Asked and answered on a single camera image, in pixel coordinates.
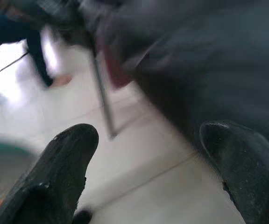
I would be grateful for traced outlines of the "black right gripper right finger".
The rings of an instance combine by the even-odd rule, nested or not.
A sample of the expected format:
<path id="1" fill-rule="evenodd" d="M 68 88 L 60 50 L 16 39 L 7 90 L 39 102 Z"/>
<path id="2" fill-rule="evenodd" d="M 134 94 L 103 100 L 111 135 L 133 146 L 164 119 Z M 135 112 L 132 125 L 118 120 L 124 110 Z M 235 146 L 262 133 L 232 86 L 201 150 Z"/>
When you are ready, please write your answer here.
<path id="1" fill-rule="evenodd" d="M 269 141 L 234 123 L 209 121 L 200 143 L 247 224 L 269 224 Z"/>

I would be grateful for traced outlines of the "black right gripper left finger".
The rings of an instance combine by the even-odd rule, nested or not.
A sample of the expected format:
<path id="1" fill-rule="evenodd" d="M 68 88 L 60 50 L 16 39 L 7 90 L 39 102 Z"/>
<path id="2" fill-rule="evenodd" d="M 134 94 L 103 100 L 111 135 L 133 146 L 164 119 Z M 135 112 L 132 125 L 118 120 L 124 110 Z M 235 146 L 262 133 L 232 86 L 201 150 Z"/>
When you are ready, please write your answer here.
<path id="1" fill-rule="evenodd" d="M 0 206 L 0 224 L 90 223 L 90 211 L 75 211 L 98 143 L 98 132 L 89 124 L 59 133 L 6 196 Z"/>

